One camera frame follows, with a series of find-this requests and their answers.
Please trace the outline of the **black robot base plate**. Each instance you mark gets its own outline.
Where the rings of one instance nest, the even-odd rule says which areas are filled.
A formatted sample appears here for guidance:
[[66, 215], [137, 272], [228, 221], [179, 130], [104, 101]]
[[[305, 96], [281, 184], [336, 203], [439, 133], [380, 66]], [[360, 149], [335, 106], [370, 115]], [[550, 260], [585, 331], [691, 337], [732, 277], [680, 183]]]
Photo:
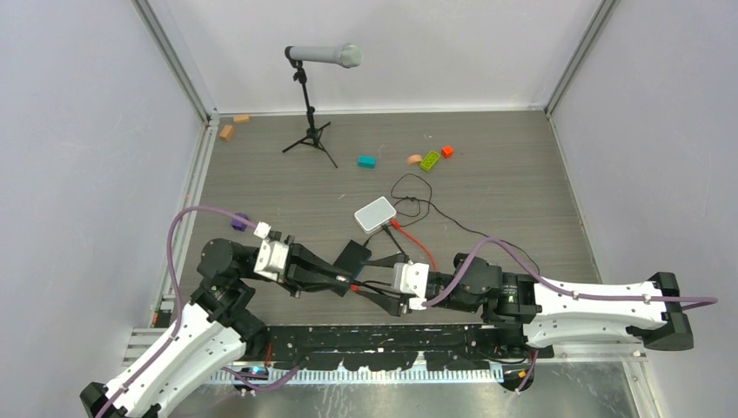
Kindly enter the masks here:
[[243, 361], [270, 360], [277, 369], [405, 371], [423, 358], [430, 371], [474, 370], [488, 361], [530, 356], [521, 331], [472, 325], [237, 325]]

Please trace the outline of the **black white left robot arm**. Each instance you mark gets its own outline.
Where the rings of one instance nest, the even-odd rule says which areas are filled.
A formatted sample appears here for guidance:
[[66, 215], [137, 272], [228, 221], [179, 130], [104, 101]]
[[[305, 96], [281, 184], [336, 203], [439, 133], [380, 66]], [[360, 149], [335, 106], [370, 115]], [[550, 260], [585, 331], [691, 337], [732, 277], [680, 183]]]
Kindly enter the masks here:
[[292, 296], [330, 290], [343, 296], [369, 257], [345, 247], [331, 264], [291, 240], [264, 239], [243, 246], [214, 239], [201, 253], [199, 287], [178, 308], [177, 319], [136, 361], [106, 383], [80, 394], [90, 417], [167, 417], [222, 367], [266, 350], [266, 325], [247, 306], [255, 290], [245, 280], [275, 283]]

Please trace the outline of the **black network switch blue ports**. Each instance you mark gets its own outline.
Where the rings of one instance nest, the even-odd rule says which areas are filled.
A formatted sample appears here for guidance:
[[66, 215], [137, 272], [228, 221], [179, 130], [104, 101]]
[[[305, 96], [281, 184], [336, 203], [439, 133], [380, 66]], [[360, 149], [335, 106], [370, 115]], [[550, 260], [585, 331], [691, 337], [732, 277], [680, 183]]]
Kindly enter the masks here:
[[350, 280], [358, 277], [363, 265], [372, 257], [372, 251], [355, 240], [349, 240], [333, 266], [344, 272]]

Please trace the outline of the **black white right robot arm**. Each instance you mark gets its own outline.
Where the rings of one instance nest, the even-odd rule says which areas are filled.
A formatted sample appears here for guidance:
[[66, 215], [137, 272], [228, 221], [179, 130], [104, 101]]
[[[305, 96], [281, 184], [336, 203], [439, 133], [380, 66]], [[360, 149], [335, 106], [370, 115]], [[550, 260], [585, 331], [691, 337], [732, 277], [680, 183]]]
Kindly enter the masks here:
[[627, 300], [588, 300], [583, 295], [594, 285], [555, 281], [548, 288], [529, 274], [505, 272], [466, 253], [453, 264], [461, 279], [438, 306], [480, 314], [505, 357], [569, 342], [639, 341], [656, 351], [694, 346], [688, 317], [673, 300], [679, 288], [671, 273], [621, 287]]

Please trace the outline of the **white router box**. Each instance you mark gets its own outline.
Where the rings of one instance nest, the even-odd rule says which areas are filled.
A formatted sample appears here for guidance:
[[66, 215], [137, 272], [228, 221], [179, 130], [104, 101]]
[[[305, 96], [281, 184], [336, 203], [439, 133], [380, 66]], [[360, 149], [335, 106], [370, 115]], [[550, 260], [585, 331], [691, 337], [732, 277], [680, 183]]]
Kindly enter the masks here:
[[381, 196], [358, 209], [353, 217], [365, 234], [372, 234], [388, 225], [396, 215], [397, 211], [392, 203]]

